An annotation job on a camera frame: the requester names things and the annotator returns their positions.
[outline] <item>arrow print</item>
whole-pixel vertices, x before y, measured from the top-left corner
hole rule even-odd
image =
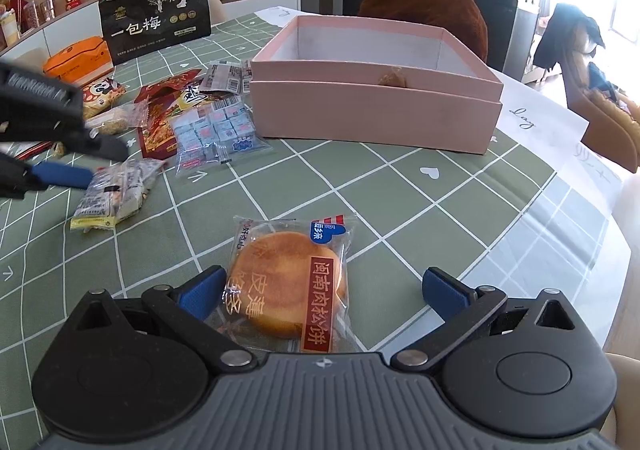
[[[201,172],[200,170],[198,170],[196,173],[194,173],[194,175],[187,177],[188,179],[191,179],[192,183],[197,183],[198,181],[201,181],[202,178],[206,177],[207,174],[206,172]]]

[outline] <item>black robotic claw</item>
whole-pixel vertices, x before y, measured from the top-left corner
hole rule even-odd
[[[129,156],[122,140],[84,127],[81,88],[0,62],[0,143],[11,141],[60,141],[69,152],[112,161]],[[86,188],[86,175],[53,163],[34,167],[0,152],[0,197],[22,199],[61,178],[81,179]]]
[[[140,299],[87,293],[32,382],[45,449],[612,448],[608,360],[557,290],[508,299],[437,268],[423,294],[446,322],[391,358],[270,354],[201,320],[213,266]]]

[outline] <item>orange package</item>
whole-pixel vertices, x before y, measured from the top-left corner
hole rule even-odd
[[[107,42],[92,36],[68,46],[44,64],[44,73],[67,83],[85,85],[113,70]]]

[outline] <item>snack bar wrapper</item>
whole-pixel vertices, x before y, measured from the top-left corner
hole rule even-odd
[[[220,330],[257,354],[357,351],[346,267],[354,217],[236,221]]]
[[[69,228],[115,229],[142,207],[163,164],[155,159],[129,159],[98,170]]]

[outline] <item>white paper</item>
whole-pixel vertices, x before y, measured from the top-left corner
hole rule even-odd
[[[498,128],[560,171],[574,154],[588,121],[506,74],[492,71],[504,84]]]
[[[631,175],[622,168],[620,171]],[[558,175],[605,217],[611,215],[620,197],[623,179],[585,145],[575,145],[574,154]]]
[[[313,13],[305,13],[298,11],[297,9],[289,9],[288,7],[269,7],[268,9],[262,9],[256,11],[255,15],[262,18],[265,22],[271,25],[277,25],[278,27],[284,27],[291,22],[298,15],[309,15]]]

